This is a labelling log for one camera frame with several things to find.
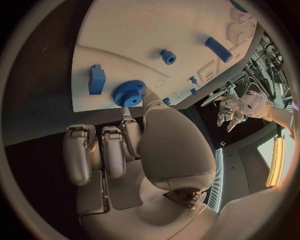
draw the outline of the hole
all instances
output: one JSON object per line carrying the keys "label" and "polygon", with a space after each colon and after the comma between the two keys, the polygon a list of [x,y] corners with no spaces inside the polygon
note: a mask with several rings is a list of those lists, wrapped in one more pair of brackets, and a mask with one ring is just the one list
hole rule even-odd
{"label": "hole", "polygon": [[213,72],[210,72],[209,74],[206,75],[206,78],[208,78],[212,74],[213,74]]}

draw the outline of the white robotic hand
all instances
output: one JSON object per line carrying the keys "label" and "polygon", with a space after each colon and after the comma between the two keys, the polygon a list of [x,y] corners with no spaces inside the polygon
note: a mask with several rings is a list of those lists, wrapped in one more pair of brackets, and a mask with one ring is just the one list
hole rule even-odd
{"label": "white robotic hand", "polygon": [[272,119],[268,116],[269,102],[262,98],[255,91],[239,97],[222,96],[216,99],[221,100],[217,117],[217,126],[220,127],[224,121],[230,121],[227,131],[230,132],[243,119],[244,115],[251,118]]}

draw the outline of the blue rectangular block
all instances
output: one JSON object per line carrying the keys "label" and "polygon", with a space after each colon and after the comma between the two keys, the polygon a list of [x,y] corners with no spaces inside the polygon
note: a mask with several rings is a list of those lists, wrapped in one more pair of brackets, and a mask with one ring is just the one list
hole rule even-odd
{"label": "blue rectangular block", "polygon": [[90,69],[88,90],[90,95],[100,95],[106,82],[104,70],[100,65],[94,65]]}

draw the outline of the orange light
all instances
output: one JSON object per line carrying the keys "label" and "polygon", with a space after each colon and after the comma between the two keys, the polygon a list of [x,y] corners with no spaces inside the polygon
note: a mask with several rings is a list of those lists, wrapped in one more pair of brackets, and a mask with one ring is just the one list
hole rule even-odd
{"label": "orange light", "polygon": [[273,157],[270,172],[265,186],[278,187],[283,175],[285,164],[286,140],[285,137],[275,137],[273,147]]}

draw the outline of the blue object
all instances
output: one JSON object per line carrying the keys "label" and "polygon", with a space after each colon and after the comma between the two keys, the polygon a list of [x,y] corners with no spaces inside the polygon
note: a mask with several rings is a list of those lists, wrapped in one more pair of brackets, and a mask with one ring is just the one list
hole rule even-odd
{"label": "blue object", "polygon": [[168,98],[168,97],[164,98],[162,101],[163,101],[163,103],[166,104],[167,106],[169,106],[169,105],[171,104],[171,100],[170,100],[170,98]]}
{"label": "blue object", "polygon": [[191,92],[191,94],[193,94],[195,96],[197,95],[197,90],[195,88],[193,88],[190,92]]}
{"label": "blue object", "polygon": [[212,50],[224,63],[228,63],[233,55],[213,37],[206,40],[205,45]]}
{"label": "blue object", "polygon": [[120,107],[134,107],[142,100],[142,91],[146,84],[140,80],[131,80],[124,82],[113,92],[113,100]]}
{"label": "blue object", "polygon": [[162,60],[167,65],[171,65],[176,61],[176,55],[171,51],[167,51],[164,49],[160,52],[160,55],[162,56]]}
{"label": "blue object", "polygon": [[229,0],[231,2],[231,4],[237,9],[240,10],[243,13],[248,13],[244,8],[242,8],[239,4],[237,4],[235,1],[233,0]]}
{"label": "blue object", "polygon": [[106,77],[100,65],[94,65],[90,69],[88,90],[90,95],[100,95],[104,88]]}
{"label": "blue object", "polygon": [[194,76],[191,76],[189,80],[191,80],[193,84],[197,84],[197,79]]}

